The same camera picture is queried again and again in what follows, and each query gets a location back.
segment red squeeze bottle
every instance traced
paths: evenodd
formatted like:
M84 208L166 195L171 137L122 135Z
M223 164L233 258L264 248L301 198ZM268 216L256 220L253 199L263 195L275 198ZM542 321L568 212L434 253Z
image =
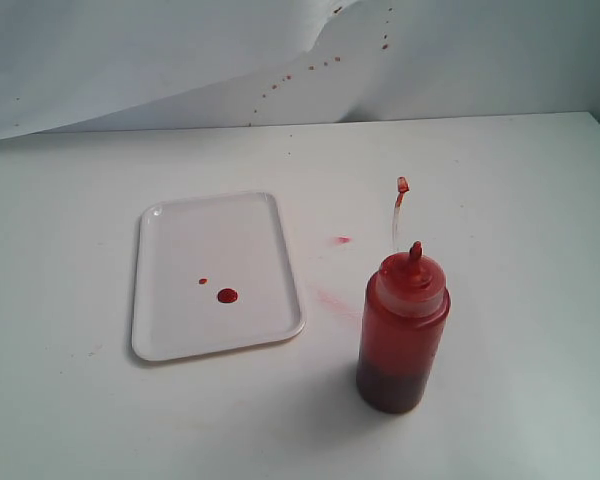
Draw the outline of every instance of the red squeeze bottle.
M450 307L444 272L420 242L382 262L362 317L356 382L367 403L387 413L418 405Z

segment red droplet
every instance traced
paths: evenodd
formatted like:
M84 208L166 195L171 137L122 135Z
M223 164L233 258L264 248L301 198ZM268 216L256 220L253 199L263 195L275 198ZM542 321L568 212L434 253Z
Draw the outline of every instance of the red droplet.
M223 288L218 292L218 301L220 303L233 303L238 299L238 292L233 288Z

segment red nozzle tip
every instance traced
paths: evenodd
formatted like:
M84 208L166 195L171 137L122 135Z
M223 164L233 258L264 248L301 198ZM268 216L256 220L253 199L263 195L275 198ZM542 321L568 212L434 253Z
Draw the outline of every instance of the red nozzle tip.
M422 244L414 242L413 246L409 249L409 260L420 260L420 257L422 257Z
M407 179L404 177L398 177L398 192L407 193L409 191L409 184Z

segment white tray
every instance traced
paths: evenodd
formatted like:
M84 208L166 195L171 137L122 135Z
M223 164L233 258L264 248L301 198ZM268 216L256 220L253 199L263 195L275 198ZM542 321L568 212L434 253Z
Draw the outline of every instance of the white tray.
M220 303L224 288L238 300ZM178 200L142 215L131 335L138 356L163 361L262 345L303 327L273 195Z

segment white wall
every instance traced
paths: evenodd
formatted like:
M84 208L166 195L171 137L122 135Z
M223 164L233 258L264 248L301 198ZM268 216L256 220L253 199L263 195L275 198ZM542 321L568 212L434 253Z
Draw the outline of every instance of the white wall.
M600 0L369 0L289 65L61 131L573 110L600 119Z

